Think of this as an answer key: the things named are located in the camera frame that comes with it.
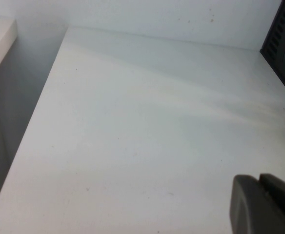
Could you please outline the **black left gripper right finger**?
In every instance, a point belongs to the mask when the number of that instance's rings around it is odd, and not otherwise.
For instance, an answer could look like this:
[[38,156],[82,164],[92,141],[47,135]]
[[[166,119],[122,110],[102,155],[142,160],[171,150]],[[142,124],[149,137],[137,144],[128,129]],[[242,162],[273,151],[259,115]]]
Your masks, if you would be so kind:
[[272,174],[260,174],[259,182],[285,216],[285,181]]

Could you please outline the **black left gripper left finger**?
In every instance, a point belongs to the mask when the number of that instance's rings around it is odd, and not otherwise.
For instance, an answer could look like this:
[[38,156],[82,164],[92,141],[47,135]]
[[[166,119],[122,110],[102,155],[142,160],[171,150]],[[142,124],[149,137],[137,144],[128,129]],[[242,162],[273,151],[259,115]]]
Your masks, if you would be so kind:
[[278,234],[276,208],[256,178],[234,176],[229,211],[234,234]]

